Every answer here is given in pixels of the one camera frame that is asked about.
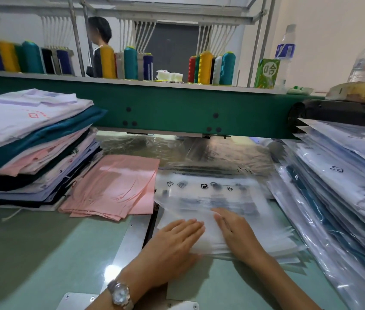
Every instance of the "bottle cap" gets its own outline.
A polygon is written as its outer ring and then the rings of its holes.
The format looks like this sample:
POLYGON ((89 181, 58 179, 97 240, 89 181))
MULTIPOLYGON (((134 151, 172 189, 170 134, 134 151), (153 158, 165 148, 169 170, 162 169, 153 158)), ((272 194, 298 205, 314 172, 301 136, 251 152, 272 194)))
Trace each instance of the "bottle cap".
POLYGON ((293 33, 296 31, 296 24, 290 24, 286 27, 286 33, 293 33))

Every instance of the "bottle label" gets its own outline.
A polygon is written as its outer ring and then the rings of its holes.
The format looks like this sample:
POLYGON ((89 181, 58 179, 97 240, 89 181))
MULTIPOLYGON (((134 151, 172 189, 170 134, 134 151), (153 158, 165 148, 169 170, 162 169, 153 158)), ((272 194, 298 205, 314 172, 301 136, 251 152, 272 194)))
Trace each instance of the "bottle label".
POLYGON ((356 61, 353 69, 356 71, 365 71, 365 59, 359 59, 356 61))
POLYGON ((282 57, 292 58, 295 48, 296 45, 294 43, 282 43, 277 46, 275 57, 277 59, 282 57))

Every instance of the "wristwatch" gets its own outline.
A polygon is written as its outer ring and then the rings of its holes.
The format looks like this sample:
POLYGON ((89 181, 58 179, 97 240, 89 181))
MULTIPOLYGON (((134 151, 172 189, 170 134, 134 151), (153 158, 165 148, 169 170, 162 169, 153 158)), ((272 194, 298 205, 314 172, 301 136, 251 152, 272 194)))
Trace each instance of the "wristwatch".
POLYGON ((134 303, 130 297, 130 290, 125 284, 119 283, 114 279, 109 282, 108 291, 111 293, 114 305, 118 305, 124 310, 132 310, 134 308, 134 303))

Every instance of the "green machine beam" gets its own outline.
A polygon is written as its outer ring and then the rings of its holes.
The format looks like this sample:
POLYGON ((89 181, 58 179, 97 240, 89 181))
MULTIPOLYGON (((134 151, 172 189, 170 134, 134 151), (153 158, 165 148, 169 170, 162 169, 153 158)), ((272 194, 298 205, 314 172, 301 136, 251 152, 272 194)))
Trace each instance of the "green machine beam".
POLYGON ((31 88, 92 99, 108 110, 95 125, 108 129, 283 139, 293 137, 286 127, 291 106, 307 98, 240 87, 0 73, 0 94, 31 88))

